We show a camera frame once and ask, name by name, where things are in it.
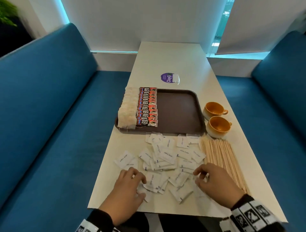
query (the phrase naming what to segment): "tray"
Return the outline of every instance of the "tray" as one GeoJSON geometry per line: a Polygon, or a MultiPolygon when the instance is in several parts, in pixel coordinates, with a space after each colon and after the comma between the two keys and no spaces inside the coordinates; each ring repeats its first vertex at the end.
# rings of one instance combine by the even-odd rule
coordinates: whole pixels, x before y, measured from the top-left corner
{"type": "Polygon", "coordinates": [[[174,134],[200,134],[206,131],[198,97],[190,90],[157,89],[158,127],[136,125],[133,129],[115,127],[120,132],[160,132],[174,134]]]}

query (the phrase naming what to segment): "round purple sticker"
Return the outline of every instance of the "round purple sticker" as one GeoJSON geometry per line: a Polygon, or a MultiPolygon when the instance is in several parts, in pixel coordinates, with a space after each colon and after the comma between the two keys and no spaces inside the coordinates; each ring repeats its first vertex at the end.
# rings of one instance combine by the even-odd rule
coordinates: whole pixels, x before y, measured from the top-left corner
{"type": "Polygon", "coordinates": [[[173,82],[173,73],[164,73],[161,75],[162,81],[167,82],[167,83],[174,83],[173,82]]]}

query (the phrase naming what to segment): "sleeve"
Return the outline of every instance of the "sleeve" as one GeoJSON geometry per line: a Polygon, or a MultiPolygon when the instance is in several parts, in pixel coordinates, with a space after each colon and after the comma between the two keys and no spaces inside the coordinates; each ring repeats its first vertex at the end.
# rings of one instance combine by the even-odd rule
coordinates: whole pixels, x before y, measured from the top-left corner
{"type": "Polygon", "coordinates": [[[95,209],[83,220],[76,232],[112,232],[114,225],[108,213],[95,209]]]}
{"type": "Polygon", "coordinates": [[[250,195],[245,194],[231,211],[220,222],[223,232],[285,232],[276,216],[250,195]]]}

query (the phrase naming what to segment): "white roller blind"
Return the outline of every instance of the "white roller blind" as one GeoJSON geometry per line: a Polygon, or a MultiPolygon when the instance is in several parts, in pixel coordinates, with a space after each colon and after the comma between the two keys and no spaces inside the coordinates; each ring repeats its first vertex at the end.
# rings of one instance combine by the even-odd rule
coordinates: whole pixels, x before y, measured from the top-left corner
{"type": "Polygon", "coordinates": [[[207,52],[226,0],[62,0],[95,51],[138,51],[141,41],[200,43],[207,52]]]}
{"type": "Polygon", "coordinates": [[[216,54],[265,52],[306,9],[306,0],[235,0],[216,54]]]}

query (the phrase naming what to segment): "white table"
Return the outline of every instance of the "white table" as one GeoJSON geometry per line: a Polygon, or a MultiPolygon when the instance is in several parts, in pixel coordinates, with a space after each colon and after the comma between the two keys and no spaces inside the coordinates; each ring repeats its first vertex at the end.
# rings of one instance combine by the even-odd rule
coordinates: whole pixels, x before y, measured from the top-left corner
{"type": "MultiPolygon", "coordinates": [[[[202,109],[210,101],[222,104],[229,111],[224,117],[233,123],[225,139],[234,149],[251,195],[267,206],[281,221],[287,222],[199,44],[142,42],[128,86],[192,90],[197,94],[202,109]],[[180,76],[179,85],[161,80],[161,75],[168,72],[180,76]]],[[[113,189],[120,172],[120,168],[113,160],[125,150],[138,156],[147,145],[144,135],[123,134],[113,128],[88,208],[98,208],[113,189]]],[[[230,215],[228,209],[219,206],[213,200],[209,198],[198,200],[194,194],[182,204],[178,204],[169,190],[166,190],[164,195],[154,194],[151,202],[144,202],[139,211],[210,217],[230,215]]]]}

